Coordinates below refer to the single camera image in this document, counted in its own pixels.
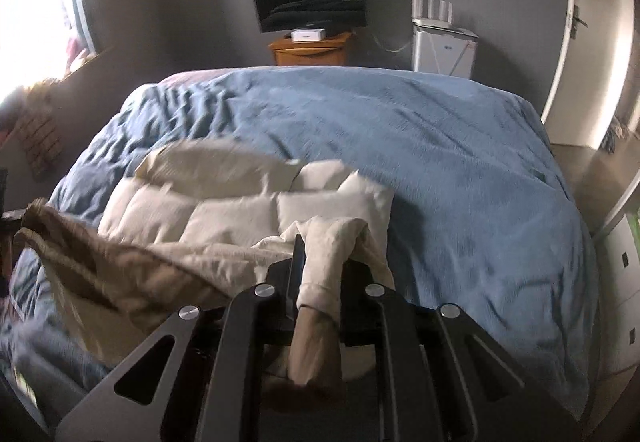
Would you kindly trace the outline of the small white box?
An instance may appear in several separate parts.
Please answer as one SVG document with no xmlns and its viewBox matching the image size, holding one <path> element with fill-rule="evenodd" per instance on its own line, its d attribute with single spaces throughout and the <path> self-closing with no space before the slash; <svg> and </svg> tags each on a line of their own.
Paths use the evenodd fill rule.
<svg viewBox="0 0 640 442">
<path fill-rule="evenodd" d="M 326 38 L 324 29 L 298 29 L 291 32 L 294 43 L 321 42 Z"/>
</svg>

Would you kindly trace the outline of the white drawer unit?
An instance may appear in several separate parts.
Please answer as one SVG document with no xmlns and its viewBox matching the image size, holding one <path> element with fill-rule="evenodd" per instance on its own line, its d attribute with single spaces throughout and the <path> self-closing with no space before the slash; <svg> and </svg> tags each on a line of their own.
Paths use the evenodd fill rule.
<svg viewBox="0 0 640 442">
<path fill-rule="evenodd" d="M 601 288 L 601 372 L 639 364 L 639 217 L 625 214 L 597 245 Z"/>
</svg>

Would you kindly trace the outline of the grid pattern basket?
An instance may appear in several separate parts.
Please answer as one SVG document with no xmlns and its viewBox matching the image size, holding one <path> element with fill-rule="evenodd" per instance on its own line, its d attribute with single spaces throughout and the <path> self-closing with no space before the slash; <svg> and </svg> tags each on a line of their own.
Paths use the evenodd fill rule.
<svg viewBox="0 0 640 442">
<path fill-rule="evenodd" d="M 63 151 L 53 110 L 42 100 L 26 98 L 15 132 L 32 177 L 36 181 L 43 179 L 56 167 Z"/>
</svg>

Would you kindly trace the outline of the cream hooded puffer jacket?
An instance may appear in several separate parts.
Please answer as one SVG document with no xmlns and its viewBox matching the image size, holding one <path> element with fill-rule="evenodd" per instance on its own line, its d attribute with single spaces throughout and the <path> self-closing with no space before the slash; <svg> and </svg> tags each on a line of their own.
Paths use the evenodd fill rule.
<svg viewBox="0 0 640 442">
<path fill-rule="evenodd" d="M 373 351 L 344 346 L 333 330 L 345 262 L 393 285 L 385 258 L 393 197 L 338 160 L 280 160 L 230 139 L 197 139 L 147 154 L 117 183 L 97 227 L 36 201 L 17 236 L 37 252 L 67 330 L 108 365 L 179 307 L 222 306 L 262 284 L 303 240 L 294 301 L 303 327 L 270 372 L 304 386 L 321 384 L 332 363 L 347 380 L 372 370 Z"/>
</svg>

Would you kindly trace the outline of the wooden nightstand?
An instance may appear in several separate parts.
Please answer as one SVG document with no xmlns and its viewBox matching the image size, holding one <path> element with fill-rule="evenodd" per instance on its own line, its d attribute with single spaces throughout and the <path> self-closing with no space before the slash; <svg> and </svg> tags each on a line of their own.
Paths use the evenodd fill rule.
<svg viewBox="0 0 640 442">
<path fill-rule="evenodd" d="M 274 62 L 279 67 L 290 66 L 345 66 L 352 32 L 342 32 L 333 38 L 318 42 L 294 42 L 292 38 L 279 38 L 269 44 Z"/>
</svg>

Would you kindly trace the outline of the blue fleece bed blanket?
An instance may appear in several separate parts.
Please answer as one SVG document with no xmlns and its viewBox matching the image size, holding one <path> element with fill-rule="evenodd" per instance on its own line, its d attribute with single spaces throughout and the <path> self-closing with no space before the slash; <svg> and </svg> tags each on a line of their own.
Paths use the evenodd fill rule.
<svg viewBox="0 0 640 442">
<path fill-rule="evenodd" d="M 596 257 L 525 99 L 469 80 L 373 68 L 245 68 L 137 88 L 51 197 L 97 227 L 152 150 L 230 139 L 280 160 L 338 160 L 393 191 L 385 258 L 407 301 L 454 303 L 570 414 L 584 414 Z M 72 337 L 38 254 L 1 309 L 1 389 L 53 429 L 117 364 Z"/>
</svg>

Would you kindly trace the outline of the white bedroom door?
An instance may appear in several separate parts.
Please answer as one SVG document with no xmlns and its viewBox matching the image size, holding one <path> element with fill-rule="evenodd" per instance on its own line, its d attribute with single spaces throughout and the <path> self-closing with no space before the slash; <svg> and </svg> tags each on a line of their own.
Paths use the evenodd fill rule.
<svg viewBox="0 0 640 442">
<path fill-rule="evenodd" d="M 597 149 L 627 76 L 634 0 L 567 0 L 558 65 L 541 121 L 550 142 Z"/>
</svg>

